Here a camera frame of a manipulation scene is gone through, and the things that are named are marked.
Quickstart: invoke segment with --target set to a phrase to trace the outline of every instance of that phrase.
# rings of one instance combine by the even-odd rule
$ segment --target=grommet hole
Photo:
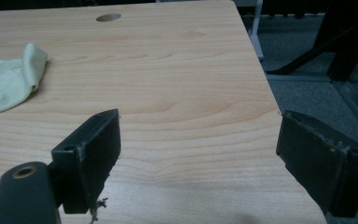
[[[96,19],[96,21],[115,21],[121,17],[118,13],[104,14]]]

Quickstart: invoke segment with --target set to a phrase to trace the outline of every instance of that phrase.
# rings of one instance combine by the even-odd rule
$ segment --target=wood grain
[[[106,13],[116,21],[98,22]],[[281,117],[232,2],[0,12],[0,59],[49,54],[0,113],[0,175],[118,108],[122,154],[98,223],[325,223],[275,155]],[[89,223],[87,215],[62,223]]]

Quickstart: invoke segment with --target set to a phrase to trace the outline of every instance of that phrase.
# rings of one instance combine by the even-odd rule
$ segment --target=black plastic part
[[[96,114],[52,151],[57,205],[67,214],[97,209],[97,200],[120,154],[118,110]]]
[[[322,210],[354,217],[358,210],[358,143],[310,116],[283,114],[277,154]]]
[[[0,224],[7,223],[61,223],[45,163],[24,163],[2,175]]]

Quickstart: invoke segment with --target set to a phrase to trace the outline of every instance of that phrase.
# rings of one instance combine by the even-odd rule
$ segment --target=gray carpet
[[[307,15],[301,20],[293,16],[263,16],[258,32],[264,53],[263,69],[280,68],[309,50],[323,16]],[[248,26],[249,18],[243,17],[243,20]],[[325,75],[332,57],[333,54],[324,53],[290,76],[268,75],[268,82],[282,112],[294,110],[311,115],[358,141],[358,116],[353,112],[353,106],[342,97],[337,85]],[[347,83],[358,94],[358,67]],[[327,214],[326,220],[329,224],[350,224],[358,223],[358,216],[338,218]]]

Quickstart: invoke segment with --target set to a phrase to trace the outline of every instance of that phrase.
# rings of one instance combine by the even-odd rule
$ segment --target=wooden table
[[[99,22],[118,13],[115,21]],[[277,104],[229,1],[0,12],[0,59],[49,54],[39,90],[0,113],[0,175],[118,108],[103,223],[325,223],[275,155]],[[63,223],[89,223],[68,216]]]

